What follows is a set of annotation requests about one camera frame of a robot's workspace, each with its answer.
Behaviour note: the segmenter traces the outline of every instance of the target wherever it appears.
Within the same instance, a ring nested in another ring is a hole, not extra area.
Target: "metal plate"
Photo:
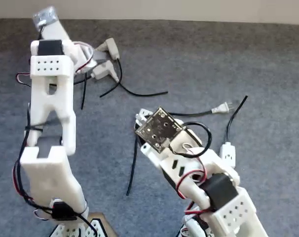
[[[149,117],[136,134],[158,153],[169,146],[183,128],[161,107]]]

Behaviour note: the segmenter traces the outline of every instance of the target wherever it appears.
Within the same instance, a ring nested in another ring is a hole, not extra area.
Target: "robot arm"
[[[33,17],[37,30],[44,40],[69,40],[70,37],[62,26],[54,7],[47,7],[36,13]],[[96,51],[109,50],[113,60],[120,57],[117,46],[113,38],[107,39],[103,47],[98,47]],[[119,81],[114,70],[113,63],[108,60],[105,63],[97,64],[94,60],[95,49],[90,45],[75,41],[76,62],[74,64],[74,74],[82,74],[93,69],[91,76],[97,80],[110,75],[116,82]]]
[[[136,116],[136,134],[141,151],[163,172],[178,195],[197,204],[186,210],[182,236],[205,237],[201,223],[207,223],[214,237],[267,237],[247,191],[240,187],[238,173],[162,108],[149,118]]]

